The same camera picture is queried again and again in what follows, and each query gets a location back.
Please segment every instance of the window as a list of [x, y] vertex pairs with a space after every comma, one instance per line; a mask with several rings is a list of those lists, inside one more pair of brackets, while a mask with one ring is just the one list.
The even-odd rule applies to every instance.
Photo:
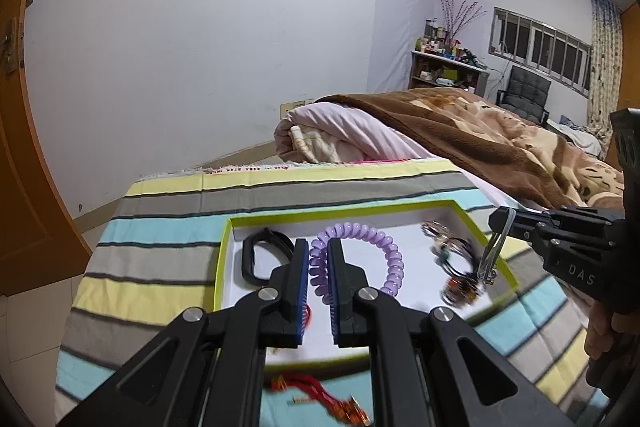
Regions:
[[589, 94], [591, 47], [551, 26], [496, 8], [489, 53]]

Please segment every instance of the door hinge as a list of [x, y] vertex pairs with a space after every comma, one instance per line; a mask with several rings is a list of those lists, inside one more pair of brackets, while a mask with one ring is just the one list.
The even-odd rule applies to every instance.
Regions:
[[18, 69], [18, 23], [16, 17], [11, 17], [4, 27], [2, 43], [2, 64], [6, 76]]

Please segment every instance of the triangular cutout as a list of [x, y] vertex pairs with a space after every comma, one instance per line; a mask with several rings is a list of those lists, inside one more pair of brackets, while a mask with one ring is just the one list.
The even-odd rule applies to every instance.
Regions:
[[459, 339], [458, 348], [482, 405], [493, 405], [518, 392], [517, 386], [469, 339]]
[[178, 344], [177, 339], [165, 339], [146, 360], [129, 373], [128, 378], [117, 385], [120, 393], [142, 405], [153, 405], [174, 361]]

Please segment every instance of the striped tablecloth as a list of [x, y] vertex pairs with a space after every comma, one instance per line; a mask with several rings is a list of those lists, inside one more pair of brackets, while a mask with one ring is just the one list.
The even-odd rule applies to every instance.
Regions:
[[[451, 199], [489, 232], [494, 206], [442, 159], [284, 164], [135, 183], [104, 230], [67, 319], [58, 357], [56, 420], [183, 309], [211, 311], [218, 248], [228, 217]], [[585, 381], [586, 332], [572, 303], [526, 243], [508, 240], [502, 256], [519, 290], [477, 330], [578, 425], [593, 425], [606, 398]], [[370, 387], [358, 393], [363, 403], [370, 403], [370, 396], [362, 396], [370, 395]], [[265, 394], [262, 425], [338, 425], [325, 413], [309, 415], [304, 407], [283, 406], [283, 400], [285, 394]]]

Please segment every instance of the yellow stripe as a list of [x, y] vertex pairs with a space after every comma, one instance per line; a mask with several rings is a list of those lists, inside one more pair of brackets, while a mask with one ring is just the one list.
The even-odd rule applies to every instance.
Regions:
[[502, 245], [502, 250], [500, 250], [500, 257], [502, 257], [505, 261], [508, 261], [517, 253], [520, 253], [523, 250], [527, 250], [527, 248], [530, 248], [530, 246], [526, 241], [521, 241], [520, 239], [515, 239], [513, 237], [507, 237], [504, 245]]
[[191, 192], [214, 188], [250, 187], [278, 182], [317, 182], [330, 180], [359, 180], [362, 178], [385, 179], [412, 176], [426, 172], [460, 171], [449, 160], [413, 160], [397, 163], [318, 166], [264, 171], [214, 172], [190, 174], [170, 178], [153, 178], [135, 183], [127, 196], [163, 194], [167, 192]]
[[589, 356], [584, 352], [586, 336], [587, 331], [582, 330], [562, 358], [538, 382], [538, 389], [555, 404], [572, 388], [589, 362]]
[[75, 308], [124, 321], [167, 325], [185, 308], [213, 310], [214, 287], [115, 282], [83, 277]]

